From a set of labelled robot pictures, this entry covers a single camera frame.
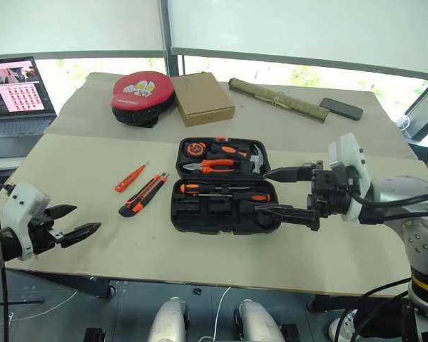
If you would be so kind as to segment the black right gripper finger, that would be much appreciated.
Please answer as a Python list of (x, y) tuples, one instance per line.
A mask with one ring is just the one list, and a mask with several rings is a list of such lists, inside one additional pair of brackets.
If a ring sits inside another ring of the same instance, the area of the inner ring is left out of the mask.
[(311, 209), (298, 209), (284, 204), (264, 204), (256, 206), (255, 211), (277, 217), (284, 223), (304, 225), (312, 231), (318, 231), (320, 228), (320, 216)]
[(300, 166), (300, 167), (279, 167), (264, 174), (264, 178), (276, 182), (300, 182), (310, 181), (312, 179), (312, 172), (314, 167)]

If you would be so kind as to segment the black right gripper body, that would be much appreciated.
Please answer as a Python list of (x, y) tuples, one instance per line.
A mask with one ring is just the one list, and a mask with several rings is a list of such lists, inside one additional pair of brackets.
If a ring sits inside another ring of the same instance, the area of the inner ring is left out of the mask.
[(311, 193), (307, 196), (307, 209), (318, 217), (328, 218), (331, 214), (346, 214), (351, 196), (346, 185), (341, 185), (333, 171), (323, 169), (323, 161), (317, 161), (311, 174)]

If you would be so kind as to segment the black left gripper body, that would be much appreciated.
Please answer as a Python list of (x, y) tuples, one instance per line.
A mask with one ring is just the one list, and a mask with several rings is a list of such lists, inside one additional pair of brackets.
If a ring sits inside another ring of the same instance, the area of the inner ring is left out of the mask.
[(53, 249), (56, 244), (61, 243), (63, 234), (54, 229), (54, 223), (56, 219), (62, 218), (62, 216), (57, 211), (44, 211), (31, 219), (28, 225), (28, 233), (35, 255), (47, 252)]

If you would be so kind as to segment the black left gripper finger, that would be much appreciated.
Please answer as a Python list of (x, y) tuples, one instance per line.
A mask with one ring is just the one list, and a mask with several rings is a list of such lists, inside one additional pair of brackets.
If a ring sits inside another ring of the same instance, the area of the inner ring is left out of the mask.
[(100, 222), (83, 224), (75, 228), (72, 232), (64, 234), (60, 238), (57, 238), (56, 243), (59, 244), (62, 248), (67, 248), (89, 238), (93, 233), (98, 230), (100, 226)]
[(44, 210), (44, 216), (46, 220), (57, 220), (62, 217), (65, 217), (67, 214), (70, 214), (72, 211), (76, 210), (77, 206), (72, 204), (58, 204), (53, 207), (47, 207)]

